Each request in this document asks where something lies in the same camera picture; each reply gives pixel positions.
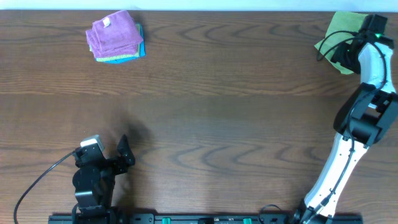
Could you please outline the green microfiber cloth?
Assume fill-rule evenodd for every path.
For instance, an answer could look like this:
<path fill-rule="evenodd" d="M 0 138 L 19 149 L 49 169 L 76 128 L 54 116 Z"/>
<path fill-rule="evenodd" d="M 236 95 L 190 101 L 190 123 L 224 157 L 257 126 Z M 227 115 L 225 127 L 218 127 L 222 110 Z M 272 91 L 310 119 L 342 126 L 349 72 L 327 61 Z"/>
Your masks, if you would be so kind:
<path fill-rule="evenodd" d="M 360 14 L 355 12 L 346 12 L 346 11 L 338 11 L 335 12 L 330 25 L 326 31 L 325 37 L 330 35 L 333 32 L 345 30 L 350 32 L 357 32 L 360 30 L 363 21 L 367 14 Z M 345 39 L 349 39 L 353 37 L 348 33 L 337 33 L 333 34 L 329 37 L 321 48 L 321 54 L 323 55 L 327 50 L 336 45 L 338 42 L 341 42 Z M 348 70 L 347 68 L 342 67 L 339 63 L 331 62 L 331 58 L 335 53 L 335 49 L 327 54 L 326 59 L 343 75 L 351 75 L 353 72 Z"/>

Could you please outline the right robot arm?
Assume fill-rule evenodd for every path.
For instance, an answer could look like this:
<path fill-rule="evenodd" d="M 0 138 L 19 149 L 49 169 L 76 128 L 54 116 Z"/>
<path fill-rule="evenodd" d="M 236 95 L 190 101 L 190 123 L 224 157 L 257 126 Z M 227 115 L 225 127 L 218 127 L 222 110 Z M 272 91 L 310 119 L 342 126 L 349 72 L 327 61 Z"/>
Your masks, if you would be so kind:
<path fill-rule="evenodd" d="M 290 223 L 363 222 L 361 215 L 336 214 L 336 204 L 360 158 L 397 118 L 390 66 L 393 50 L 393 40 L 380 35 L 353 37 L 331 48 L 331 61 L 359 74 L 361 83 L 337 113 L 331 153 Z"/>

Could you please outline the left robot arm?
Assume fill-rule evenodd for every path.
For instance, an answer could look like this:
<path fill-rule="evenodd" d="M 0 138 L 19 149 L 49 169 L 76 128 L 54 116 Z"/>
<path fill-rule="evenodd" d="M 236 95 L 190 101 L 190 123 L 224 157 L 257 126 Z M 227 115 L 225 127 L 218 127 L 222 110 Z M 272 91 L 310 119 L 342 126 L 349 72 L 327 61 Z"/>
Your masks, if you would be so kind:
<path fill-rule="evenodd" d="M 126 173 L 136 160 L 126 135 L 122 135 L 116 149 L 118 156 L 105 158 L 104 146 L 96 134 L 82 140 L 73 152 L 78 168 L 72 179 L 77 200 L 72 209 L 73 223 L 129 222 L 127 216 L 111 204 L 115 177 Z"/>

